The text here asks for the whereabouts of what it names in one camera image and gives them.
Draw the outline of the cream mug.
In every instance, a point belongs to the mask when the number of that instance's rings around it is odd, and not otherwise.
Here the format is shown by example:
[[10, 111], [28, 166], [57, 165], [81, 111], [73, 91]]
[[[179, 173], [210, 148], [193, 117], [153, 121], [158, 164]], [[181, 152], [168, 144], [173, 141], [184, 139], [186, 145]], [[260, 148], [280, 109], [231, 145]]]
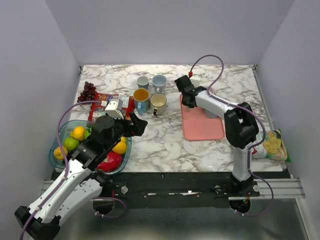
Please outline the cream mug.
[[150, 107], [154, 116], [163, 115], [167, 107], [167, 98], [162, 93], [155, 93], [150, 97]]

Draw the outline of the blue butterfly mug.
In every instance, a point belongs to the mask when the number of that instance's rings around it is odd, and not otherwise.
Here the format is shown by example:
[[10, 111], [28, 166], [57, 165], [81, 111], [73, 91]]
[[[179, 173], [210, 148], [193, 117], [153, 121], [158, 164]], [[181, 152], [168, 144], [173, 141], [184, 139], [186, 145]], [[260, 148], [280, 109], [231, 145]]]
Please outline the blue butterfly mug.
[[142, 116], [150, 109], [150, 94], [144, 88], [138, 88], [133, 93], [134, 107], [138, 114]]

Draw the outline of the dark blue-grey mug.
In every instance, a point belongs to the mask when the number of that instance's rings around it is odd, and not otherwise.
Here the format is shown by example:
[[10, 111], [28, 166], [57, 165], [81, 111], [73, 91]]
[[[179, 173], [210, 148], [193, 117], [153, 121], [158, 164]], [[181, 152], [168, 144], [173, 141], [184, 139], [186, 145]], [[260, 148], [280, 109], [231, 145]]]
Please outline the dark blue-grey mug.
[[149, 79], [146, 76], [138, 77], [136, 83], [139, 88], [145, 89], [147, 91], [149, 90]]

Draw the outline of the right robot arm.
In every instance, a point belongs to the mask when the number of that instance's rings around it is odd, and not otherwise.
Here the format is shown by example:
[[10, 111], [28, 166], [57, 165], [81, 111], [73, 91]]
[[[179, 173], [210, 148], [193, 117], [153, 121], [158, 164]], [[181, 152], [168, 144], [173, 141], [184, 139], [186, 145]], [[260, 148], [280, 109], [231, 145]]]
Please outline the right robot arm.
[[195, 87], [187, 75], [174, 82], [182, 94], [181, 103], [184, 106], [202, 108], [224, 120], [225, 136], [232, 146], [233, 156], [230, 191], [236, 196], [243, 195], [253, 184], [250, 146], [259, 133], [251, 106], [246, 102], [232, 103], [210, 93], [210, 90], [203, 86]]

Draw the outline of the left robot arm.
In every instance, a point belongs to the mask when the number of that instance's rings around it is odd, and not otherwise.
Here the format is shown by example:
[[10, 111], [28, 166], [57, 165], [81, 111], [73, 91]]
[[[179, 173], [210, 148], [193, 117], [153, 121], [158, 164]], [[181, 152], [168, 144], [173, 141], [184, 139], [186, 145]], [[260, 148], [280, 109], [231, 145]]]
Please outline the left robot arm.
[[148, 122], [139, 119], [134, 112], [129, 116], [130, 120], [105, 115], [95, 121], [91, 134], [73, 152], [58, 178], [36, 201], [15, 211], [23, 233], [35, 240], [52, 240], [65, 220], [83, 204], [110, 194], [107, 177], [94, 170], [122, 137], [143, 135]]

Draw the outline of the grey-blue mug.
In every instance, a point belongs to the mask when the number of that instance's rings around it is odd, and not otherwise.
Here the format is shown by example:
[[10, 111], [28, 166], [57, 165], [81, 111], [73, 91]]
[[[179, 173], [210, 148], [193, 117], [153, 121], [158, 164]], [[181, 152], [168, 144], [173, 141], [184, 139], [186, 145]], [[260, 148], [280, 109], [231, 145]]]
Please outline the grey-blue mug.
[[163, 94], [166, 89], [167, 78], [164, 75], [158, 74], [152, 78], [152, 85], [155, 93]]

